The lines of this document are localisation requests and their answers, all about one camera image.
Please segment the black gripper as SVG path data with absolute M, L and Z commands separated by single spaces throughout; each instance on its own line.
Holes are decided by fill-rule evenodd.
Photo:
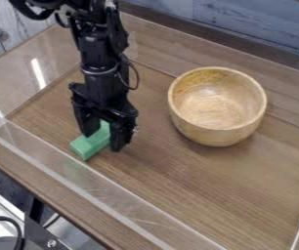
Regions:
M 84 83 L 72 83 L 72 102 L 81 133 L 90 137 L 100 129 L 100 119 L 133 118 L 109 125 L 109 145 L 118 152 L 132 141 L 136 133 L 138 111 L 128 100 L 134 87 L 130 85 L 129 70 L 116 70 L 108 74 L 86 75 Z

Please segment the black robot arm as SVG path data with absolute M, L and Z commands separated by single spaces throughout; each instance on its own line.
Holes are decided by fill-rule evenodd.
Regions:
M 118 0 L 9 0 L 17 11 L 34 21 L 54 18 L 72 31 L 81 55 L 82 83 L 69 85 L 72 104 L 82 134 L 97 133 L 109 124 L 109 146 L 118 151 L 130 142 L 138 111 L 128 95 L 138 88 L 125 50 L 129 33 L 122 25 Z

